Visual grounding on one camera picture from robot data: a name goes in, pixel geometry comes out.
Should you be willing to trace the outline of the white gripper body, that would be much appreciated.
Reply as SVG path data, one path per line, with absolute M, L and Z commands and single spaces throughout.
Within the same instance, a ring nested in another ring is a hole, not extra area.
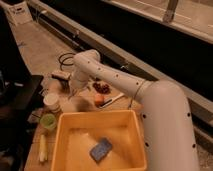
M 75 96 L 79 91 L 81 91 L 88 84 L 89 77 L 85 74 L 78 75 L 77 73 L 73 73 L 69 80 L 69 89 L 70 93 L 68 98 Z

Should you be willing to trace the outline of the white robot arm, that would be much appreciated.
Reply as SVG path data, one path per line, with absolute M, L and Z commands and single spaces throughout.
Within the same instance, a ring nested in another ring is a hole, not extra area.
M 184 91 L 172 81 L 149 81 L 100 63 L 96 50 L 73 57 L 73 86 L 99 78 L 142 105 L 148 171 L 200 171 L 192 115 Z

